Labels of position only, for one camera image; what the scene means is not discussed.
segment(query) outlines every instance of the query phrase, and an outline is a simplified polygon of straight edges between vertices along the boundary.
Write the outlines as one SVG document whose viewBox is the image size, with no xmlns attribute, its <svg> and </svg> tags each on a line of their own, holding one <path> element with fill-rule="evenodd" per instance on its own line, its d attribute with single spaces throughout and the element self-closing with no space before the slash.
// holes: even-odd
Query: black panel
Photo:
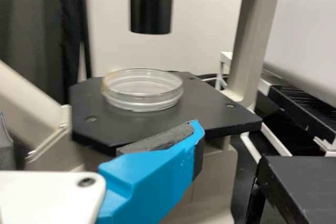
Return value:
<svg viewBox="0 0 336 224">
<path fill-rule="evenodd" d="M 73 139 L 109 155 L 115 148 L 167 131 L 198 119 L 207 139 L 255 131 L 261 118 L 222 95 L 189 72 L 175 73 L 183 79 L 184 94 L 172 108 L 157 112 L 132 112 L 106 103 L 101 78 L 71 87 Z"/>
<path fill-rule="evenodd" d="M 257 178 L 287 223 L 335 223 L 334 157 L 263 157 Z"/>
<path fill-rule="evenodd" d="M 332 143 L 336 136 L 336 109 L 295 87 L 272 86 L 268 97 L 310 135 Z"/>
</svg>

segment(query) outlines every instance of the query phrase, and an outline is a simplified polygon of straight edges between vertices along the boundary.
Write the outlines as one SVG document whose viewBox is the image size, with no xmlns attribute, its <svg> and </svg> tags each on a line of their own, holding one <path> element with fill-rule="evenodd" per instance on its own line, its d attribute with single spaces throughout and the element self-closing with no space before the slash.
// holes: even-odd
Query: screw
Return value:
<svg viewBox="0 0 336 224">
<path fill-rule="evenodd" d="M 93 178 L 84 178 L 80 182 L 78 182 L 77 185 L 80 187 L 88 187 L 88 186 L 93 185 L 95 182 L 96 180 Z"/>
<path fill-rule="evenodd" d="M 93 123 L 96 120 L 97 120 L 97 118 L 94 115 L 90 115 L 90 116 L 85 118 L 85 122 L 87 122 L 87 123 Z"/>
</svg>

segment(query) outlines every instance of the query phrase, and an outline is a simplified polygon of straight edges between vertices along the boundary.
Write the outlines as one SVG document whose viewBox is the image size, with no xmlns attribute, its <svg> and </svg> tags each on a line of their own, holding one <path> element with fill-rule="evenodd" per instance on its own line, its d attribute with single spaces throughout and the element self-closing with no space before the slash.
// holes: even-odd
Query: beige base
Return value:
<svg viewBox="0 0 336 224">
<path fill-rule="evenodd" d="M 234 223 L 231 199 L 238 153 L 229 144 L 230 137 L 206 142 L 203 169 L 181 201 L 160 223 Z"/>
</svg>

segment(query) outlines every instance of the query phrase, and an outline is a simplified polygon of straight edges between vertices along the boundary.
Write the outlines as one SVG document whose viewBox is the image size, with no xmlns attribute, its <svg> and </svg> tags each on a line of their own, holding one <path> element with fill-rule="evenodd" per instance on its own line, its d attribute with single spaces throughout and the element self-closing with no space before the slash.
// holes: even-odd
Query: white wall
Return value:
<svg viewBox="0 0 336 224">
<path fill-rule="evenodd" d="M 240 0 L 174 0 L 169 35 L 129 31 L 128 0 L 87 0 L 93 73 L 134 67 L 216 72 L 233 48 Z"/>
<path fill-rule="evenodd" d="M 278 0 L 265 67 L 336 107 L 336 0 Z"/>
</svg>

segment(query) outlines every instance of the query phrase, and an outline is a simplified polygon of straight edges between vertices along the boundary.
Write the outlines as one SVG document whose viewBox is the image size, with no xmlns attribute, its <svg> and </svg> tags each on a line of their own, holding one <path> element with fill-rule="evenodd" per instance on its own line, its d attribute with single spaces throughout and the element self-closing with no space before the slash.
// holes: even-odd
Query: dark curtain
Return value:
<svg viewBox="0 0 336 224">
<path fill-rule="evenodd" d="M 77 83 L 79 48 L 91 76 L 83 0 L 0 0 L 0 60 L 61 104 Z"/>
</svg>

